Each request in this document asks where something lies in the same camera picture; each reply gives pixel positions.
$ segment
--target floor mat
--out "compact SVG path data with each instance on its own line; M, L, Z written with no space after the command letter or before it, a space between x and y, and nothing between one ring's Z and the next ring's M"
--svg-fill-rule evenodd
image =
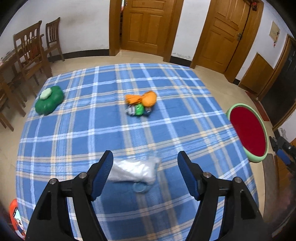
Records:
M262 104L261 104L259 101L256 101L256 100L254 99L254 97L252 96L252 94L250 94L250 93L247 92L247 91L246 91L246 93L247 93L247 95L250 97L250 99L253 101L253 103L255 104L255 106L256 106L257 110L259 111L259 114L261 115L262 119L263 119L264 121L270 121L270 119L268 118L268 115L266 114L266 112L265 112L265 110L264 110Z
M277 177L277 167L272 154L267 154L262 161L265 180L265 204L263 220L269 223L273 220L276 202L279 196L279 181Z

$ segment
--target orange toy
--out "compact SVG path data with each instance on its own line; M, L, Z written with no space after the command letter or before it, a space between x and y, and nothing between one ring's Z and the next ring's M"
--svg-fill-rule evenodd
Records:
M153 91L148 91L142 96L140 95L126 95L126 102L128 104L142 103L144 107L152 107L156 103L156 94Z

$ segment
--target table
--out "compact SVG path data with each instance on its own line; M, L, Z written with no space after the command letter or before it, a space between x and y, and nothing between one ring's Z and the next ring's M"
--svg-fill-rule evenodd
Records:
M16 76L17 75L17 70L15 68L16 62L17 62L17 57L15 52L12 52L12 51L8 52L7 56L5 56L5 60L0 65L0 74L2 74L3 71L11 67L14 75Z
M51 77L43 89L53 85L64 91L64 102L48 116L38 116L32 108L20 139L16 190L25 229L49 179L74 178L105 150L115 157L138 159L147 159L154 150L162 159L157 181L145 195L133 192L131 183L107 182L93 202L108 240L185 240L198 202L189 195L177 166L181 150L216 177L240 176L258 204L253 174L237 134L190 68L100 66ZM126 115L125 95L149 90L157 94L151 115ZM81 239L70 199L68 206L74 236ZM222 214L220 198L211 240L218 237Z

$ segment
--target door handle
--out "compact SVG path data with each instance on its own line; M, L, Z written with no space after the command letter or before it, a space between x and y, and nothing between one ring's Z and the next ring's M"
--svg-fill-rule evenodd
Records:
M237 40L240 41L242 39L242 33L237 34Z

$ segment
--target green toy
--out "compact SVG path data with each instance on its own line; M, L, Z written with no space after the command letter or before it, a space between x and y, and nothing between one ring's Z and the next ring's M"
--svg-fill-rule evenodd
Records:
M64 100L64 93L59 86L48 88L39 96L35 104L35 110L39 115L52 113Z
M133 115L149 116L151 111L152 111L151 107L144 107L141 103L139 103L137 105L129 105L126 109L126 113L131 116L133 116Z

